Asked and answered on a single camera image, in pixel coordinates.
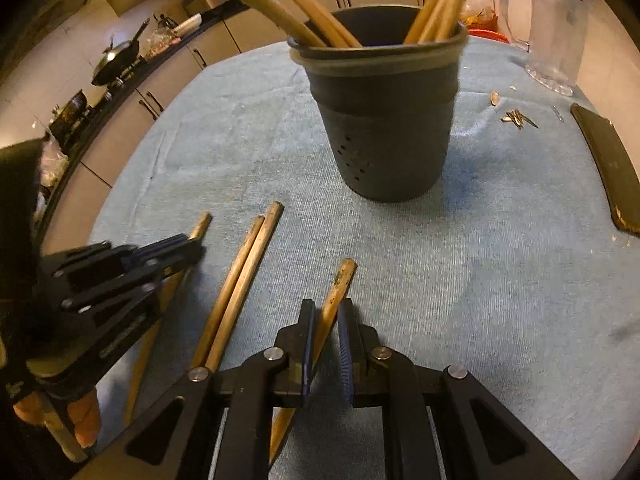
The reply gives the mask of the left hand holding gripper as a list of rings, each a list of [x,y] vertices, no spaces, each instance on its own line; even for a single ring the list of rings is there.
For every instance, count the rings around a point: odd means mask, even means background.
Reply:
[[[15,403],[13,411],[23,422],[43,426],[46,421],[45,400],[47,397],[43,393],[34,391]],[[90,448],[96,443],[102,427],[96,388],[92,388],[76,401],[58,405],[51,401],[51,405],[60,419],[73,431],[76,441],[82,448]]]

